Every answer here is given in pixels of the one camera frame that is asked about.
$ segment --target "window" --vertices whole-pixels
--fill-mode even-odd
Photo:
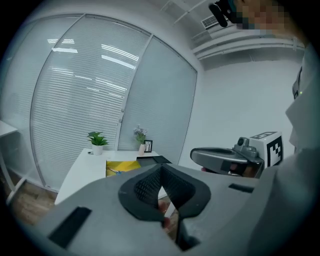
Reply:
[[[153,37],[136,71],[121,124],[120,150],[138,150],[133,130],[148,130],[152,150],[178,164],[185,141],[197,72]]]
[[[91,148],[89,132],[116,143],[122,103],[150,35],[113,20],[86,15],[53,49],[32,103],[32,140],[45,183],[59,189],[72,164]]]

